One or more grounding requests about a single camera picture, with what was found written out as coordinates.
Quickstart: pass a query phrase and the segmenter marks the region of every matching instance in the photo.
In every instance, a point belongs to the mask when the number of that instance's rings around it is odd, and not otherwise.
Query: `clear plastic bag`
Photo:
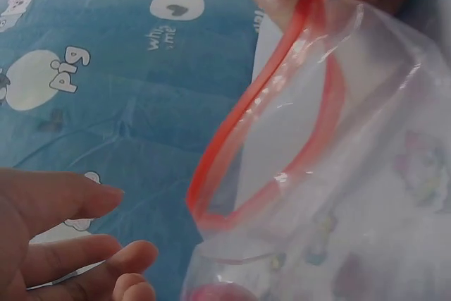
[[[428,38],[299,0],[188,192],[183,301],[451,300],[451,78]]]

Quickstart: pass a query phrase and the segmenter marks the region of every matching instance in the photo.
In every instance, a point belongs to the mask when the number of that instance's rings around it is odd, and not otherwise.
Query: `red zip lock strip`
[[[229,216],[208,212],[210,201],[252,127],[252,123],[262,114],[271,100],[290,83],[289,79],[304,62],[302,58],[307,53],[309,44],[303,44],[303,47],[296,51],[292,47],[298,37],[307,28],[312,29],[312,34],[317,37],[323,33],[326,26],[323,5],[324,0],[299,0],[290,25],[273,55],[221,124],[201,158],[187,194],[188,209],[201,230],[224,231],[234,228],[280,197],[280,186],[274,179]],[[314,27],[307,27],[309,18],[315,19],[315,23],[310,23],[310,25],[314,24]],[[295,66],[283,63],[290,58],[296,58],[299,62]],[[281,75],[283,82],[274,81]],[[299,154],[283,171],[290,176],[292,186],[299,184],[305,177],[305,169],[321,158],[332,141],[345,104],[345,93],[345,79],[340,65],[334,55],[330,54],[326,59],[323,94],[314,130]]]

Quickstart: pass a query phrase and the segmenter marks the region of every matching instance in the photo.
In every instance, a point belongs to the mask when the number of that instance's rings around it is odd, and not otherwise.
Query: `blue tablecloth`
[[[251,0],[0,0],[0,166],[95,172],[125,191],[91,233],[153,241],[159,300],[200,241],[192,173],[251,80]]]

